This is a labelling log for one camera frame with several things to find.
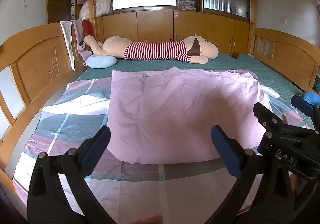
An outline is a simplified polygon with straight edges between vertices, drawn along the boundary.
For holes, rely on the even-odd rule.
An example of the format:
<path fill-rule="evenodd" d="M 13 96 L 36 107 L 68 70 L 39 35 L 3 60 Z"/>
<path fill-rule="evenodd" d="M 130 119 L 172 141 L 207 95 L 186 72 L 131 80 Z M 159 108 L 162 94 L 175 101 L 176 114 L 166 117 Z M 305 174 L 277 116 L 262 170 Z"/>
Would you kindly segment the small brown object on bed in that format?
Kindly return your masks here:
<path fill-rule="evenodd" d="M 231 57 L 233 59 L 238 59 L 239 58 L 239 53 L 238 52 L 233 52 L 233 53 L 231 53 Z"/>

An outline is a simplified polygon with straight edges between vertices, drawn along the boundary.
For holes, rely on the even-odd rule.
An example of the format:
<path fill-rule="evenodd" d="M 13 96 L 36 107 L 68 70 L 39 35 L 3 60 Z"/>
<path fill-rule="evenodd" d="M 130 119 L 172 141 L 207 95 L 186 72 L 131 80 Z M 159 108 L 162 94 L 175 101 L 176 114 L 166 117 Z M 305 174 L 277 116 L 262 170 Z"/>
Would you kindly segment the light blue neck pillow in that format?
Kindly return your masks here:
<path fill-rule="evenodd" d="M 93 69 L 105 69 L 112 67 L 117 63 L 116 57 L 113 56 L 96 56 L 95 54 L 89 56 L 83 63 L 83 66 L 87 66 Z"/>

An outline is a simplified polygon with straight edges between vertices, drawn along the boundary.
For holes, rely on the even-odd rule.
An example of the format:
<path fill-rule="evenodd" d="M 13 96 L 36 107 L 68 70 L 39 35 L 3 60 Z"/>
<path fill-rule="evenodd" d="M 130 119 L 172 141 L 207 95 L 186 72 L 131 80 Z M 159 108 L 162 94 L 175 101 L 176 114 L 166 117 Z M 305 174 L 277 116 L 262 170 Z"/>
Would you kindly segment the wooden footboard right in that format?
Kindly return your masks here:
<path fill-rule="evenodd" d="M 319 47 L 291 34 L 255 28 L 250 54 L 303 91 L 312 91 L 319 69 Z"/>

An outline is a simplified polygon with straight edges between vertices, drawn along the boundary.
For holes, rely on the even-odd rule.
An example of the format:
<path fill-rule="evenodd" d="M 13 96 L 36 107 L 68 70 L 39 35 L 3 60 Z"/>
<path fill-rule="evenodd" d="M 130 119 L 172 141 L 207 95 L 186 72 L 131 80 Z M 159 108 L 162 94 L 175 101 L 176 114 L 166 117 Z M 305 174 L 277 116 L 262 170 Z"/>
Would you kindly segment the wall socket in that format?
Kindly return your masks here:
<path fill-rule="evenodd" d="M 280 23 L 286 24 L 286 17 L 280 17 Z"/>

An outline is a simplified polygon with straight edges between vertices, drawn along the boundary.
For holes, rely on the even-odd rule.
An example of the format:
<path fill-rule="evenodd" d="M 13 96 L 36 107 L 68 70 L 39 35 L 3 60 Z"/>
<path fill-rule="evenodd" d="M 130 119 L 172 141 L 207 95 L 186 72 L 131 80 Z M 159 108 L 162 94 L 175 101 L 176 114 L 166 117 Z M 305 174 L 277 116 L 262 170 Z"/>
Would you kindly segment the small purple plush toy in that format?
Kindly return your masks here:
<path fill-rule="evenodd" d="M 86 50 L 86 44 L 83 41 L 81 41 L 78 44 L 78 54 L 80 54 L 83 61 L 86 61 L 88 57 L 90 57 L 93 54 L 93 52 L 91 50 Z"/>

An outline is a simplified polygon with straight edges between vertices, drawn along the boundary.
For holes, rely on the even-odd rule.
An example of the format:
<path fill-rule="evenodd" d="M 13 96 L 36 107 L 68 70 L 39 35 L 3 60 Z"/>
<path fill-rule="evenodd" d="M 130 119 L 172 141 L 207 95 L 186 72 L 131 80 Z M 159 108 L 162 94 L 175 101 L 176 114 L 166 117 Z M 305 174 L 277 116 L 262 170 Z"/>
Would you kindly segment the red item by headboard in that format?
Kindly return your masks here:
<path fill-rule="evenodd" d="M 87 36 L 87 35 L 94 36 L 92 23 L 89 20 L 82 21 L 82 29 L 83 29 L 84 36 Z"/>

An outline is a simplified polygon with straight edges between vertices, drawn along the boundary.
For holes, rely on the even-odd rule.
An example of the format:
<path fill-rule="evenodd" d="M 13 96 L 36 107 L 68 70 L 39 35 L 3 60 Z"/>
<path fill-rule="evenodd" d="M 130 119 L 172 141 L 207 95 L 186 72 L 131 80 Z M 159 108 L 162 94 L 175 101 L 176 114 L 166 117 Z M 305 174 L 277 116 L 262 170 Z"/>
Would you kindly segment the white bedding on shelf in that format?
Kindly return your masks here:
<path fill-rule="evenodd" d="M 108 15 L 111 9 L 111 0 L 95 0 L 95 13 L 96 17 L 102 17 Z M 88 1 L 86 0 L 82 5 L 79 12 L 80 20 L 88 20 L 89 19 L 89 6 Z"/>

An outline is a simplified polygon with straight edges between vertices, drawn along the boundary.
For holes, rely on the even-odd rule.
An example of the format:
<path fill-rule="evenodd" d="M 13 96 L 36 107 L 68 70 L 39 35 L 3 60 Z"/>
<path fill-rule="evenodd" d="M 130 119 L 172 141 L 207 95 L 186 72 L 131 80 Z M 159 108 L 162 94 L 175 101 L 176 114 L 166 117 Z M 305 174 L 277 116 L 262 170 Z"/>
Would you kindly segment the pink cloth on headboard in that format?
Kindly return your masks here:
<path fill-rule="evenodd" d="M 80 43 L 83 40 L 83 28 L 82 28 L 82 21 L 80 19 L 73 19 L 71 20 L 74 31 L 75 31 L 75 36 L 76 36 L 76 43 L 77 46 L 80 46 Z"/>

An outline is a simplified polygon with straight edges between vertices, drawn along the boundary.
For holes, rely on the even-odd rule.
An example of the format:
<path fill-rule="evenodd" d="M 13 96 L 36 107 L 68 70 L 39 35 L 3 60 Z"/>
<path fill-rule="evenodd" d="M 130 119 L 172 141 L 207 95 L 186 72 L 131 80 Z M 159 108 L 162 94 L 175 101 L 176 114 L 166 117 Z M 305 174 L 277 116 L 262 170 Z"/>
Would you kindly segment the white towel on headboard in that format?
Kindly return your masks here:
<path fill-rule="evenodd" d="M 75 69 L 75 58 L 72 51 L 72 22 L 71 21 L 59 21 L 61 26 L 61 31 L 63 33 L 63 37 L 65 40 L 65 46 L 67 48 L 67 53 L 69 56 L 69 61 L 71 65 L 71 69 L 76 71 Z"/>

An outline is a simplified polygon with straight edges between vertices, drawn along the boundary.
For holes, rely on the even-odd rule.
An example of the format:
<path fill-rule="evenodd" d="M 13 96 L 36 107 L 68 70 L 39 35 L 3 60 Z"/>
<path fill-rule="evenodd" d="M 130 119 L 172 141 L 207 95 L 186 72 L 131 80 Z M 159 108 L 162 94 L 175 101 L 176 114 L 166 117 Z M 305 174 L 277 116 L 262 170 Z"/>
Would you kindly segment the pink hooded jacket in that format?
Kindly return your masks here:
<path fill-rule="evenodd" d="M 243 148 L 259 145 L 263 126 L 253 113 L 267 95 L 249 71 L 113 71 L 108 150 L 130 164 L 217 159 L 210 133 L 218 125 Z"/>

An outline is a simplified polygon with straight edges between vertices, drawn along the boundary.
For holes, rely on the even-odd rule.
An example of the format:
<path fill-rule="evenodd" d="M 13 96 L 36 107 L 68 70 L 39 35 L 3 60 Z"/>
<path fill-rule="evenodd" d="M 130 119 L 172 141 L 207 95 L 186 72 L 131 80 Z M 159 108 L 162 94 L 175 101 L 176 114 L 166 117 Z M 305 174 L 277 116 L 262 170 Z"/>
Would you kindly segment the plaid pink grey quilt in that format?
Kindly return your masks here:
<path fill-rule="evenodd" d="M 27 201 L 37 155 L 60 155 L 78 147 L 107 122 L 110 78 L 70 83 L 62 97 L 42 109 L 12 178 L 16 194 Z M 86 182 L 118 223 L 164 213 L 165 223 L 202 223 L 235 182 L 220 159 L 185 164 L 128 164 L 105 151 Z"/>

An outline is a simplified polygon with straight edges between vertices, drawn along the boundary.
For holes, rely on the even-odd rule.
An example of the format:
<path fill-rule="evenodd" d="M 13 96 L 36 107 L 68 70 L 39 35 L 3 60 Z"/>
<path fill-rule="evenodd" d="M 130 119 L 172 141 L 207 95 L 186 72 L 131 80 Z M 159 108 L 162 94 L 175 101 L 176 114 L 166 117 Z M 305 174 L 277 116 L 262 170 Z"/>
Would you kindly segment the wooden headboard left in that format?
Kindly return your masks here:
<path fill-rule="evenodd" d="M 1 45 L 1 69 L 10 69 L 23 103 L 22 111 L 13 116 L 1 98 L 1 110 L 9 123 L 1 140 L 1 184 L 11 191 L 15 191 L 15 187 L 5 169 L 18 140 L 49 98 L 83 69 L 77 53 L 75 28 L 71 29 L 71 36 L 74 68 L 59 23 L 23 30 Z"/>

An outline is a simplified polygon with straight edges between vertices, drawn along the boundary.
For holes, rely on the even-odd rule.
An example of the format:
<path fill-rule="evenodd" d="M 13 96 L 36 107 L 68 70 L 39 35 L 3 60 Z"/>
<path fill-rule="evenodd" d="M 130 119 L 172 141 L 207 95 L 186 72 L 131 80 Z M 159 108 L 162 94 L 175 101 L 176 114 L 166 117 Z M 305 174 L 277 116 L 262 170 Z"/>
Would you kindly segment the large striped plush dog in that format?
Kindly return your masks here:
<path fill-rule="evenodd" d="M 185 63 L 206 64 L 219 55 L 217 46 L 199 35 L 189 36 L 182 41 L 158 43 L 134 42 L 119 36 L 112 36 L 102 43 L 87 35 L 84 43 L 96 56 L 128 60 L 176 59 Z"/>

